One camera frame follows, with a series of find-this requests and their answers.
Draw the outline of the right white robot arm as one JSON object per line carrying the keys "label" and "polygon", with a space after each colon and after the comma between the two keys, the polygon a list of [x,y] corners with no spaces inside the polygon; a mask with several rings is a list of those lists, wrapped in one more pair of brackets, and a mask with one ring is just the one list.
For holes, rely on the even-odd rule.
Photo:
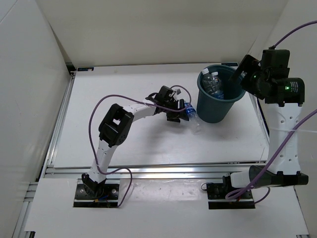
{"label": "right white robot arm", "polygon": [[250,166],[247,171],[231,173],[222,187],[227,200],[235,199],[247,190],[270,186],[307,185],[308,175],[299,165],[297,129],[305,101],[305,84],[301,78],[289,77],[289,51],[265,50],[262,60],[245,55],[230,77],[236,82],[241,74],[241,87],[264,100],[269,130],[269,152],[265,166]]}

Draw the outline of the clear bottle blue label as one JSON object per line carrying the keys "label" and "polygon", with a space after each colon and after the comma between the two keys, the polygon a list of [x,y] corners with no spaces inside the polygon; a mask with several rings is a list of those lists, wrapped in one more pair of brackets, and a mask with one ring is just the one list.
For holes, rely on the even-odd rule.
{"label": "clear bottle blue label", "polygon": [[186,115],[189,118],[188,125],[193,134],[198,134],[201,132],[201,122],[195,108],[188,102],[185,102]]}
{"label": "clear bottle blue label", "polygon": [[221,100],[224,99],[222,82],[217,71],[211,73],[211,95]]}

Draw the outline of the clear unlabelled plastic bottle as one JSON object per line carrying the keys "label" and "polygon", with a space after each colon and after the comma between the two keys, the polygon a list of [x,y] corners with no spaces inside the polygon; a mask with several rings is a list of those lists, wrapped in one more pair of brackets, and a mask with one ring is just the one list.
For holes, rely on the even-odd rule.
{"label": "clear unlabelled plastic bottle", "polygon": [[216,89],[216,82],[213,78],[213,76],[210,74],[209,69],[208,68],[204,68],[202,70],[202,84],[204,86],[205,91],[209,94],[212,95],[215,93]]}

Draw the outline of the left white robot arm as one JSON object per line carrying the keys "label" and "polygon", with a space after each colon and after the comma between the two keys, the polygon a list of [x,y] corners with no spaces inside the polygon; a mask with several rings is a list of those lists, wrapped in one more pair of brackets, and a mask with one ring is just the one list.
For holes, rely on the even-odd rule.
{"label": "left white robot arm", "polygon": [[89,141],[94,154],[94,162],[91,169],[82,174],[82,181],[86,193],[92,198],[100,198],[104,194],[104,185],[107,169],[117,147],[121,145],[128,136],[133,122],[166,113],[168,121],[180,123],[181,120],[188,121],[186,106],[183,99],[177,99],[173,93],[160,96],[152,93],[143,101],[130,99],[134,104],[122,107],[113,104],[99,125],[99,144],[95,149],[91,135],[92,119],[96,112],[94,108],[89,120]]}

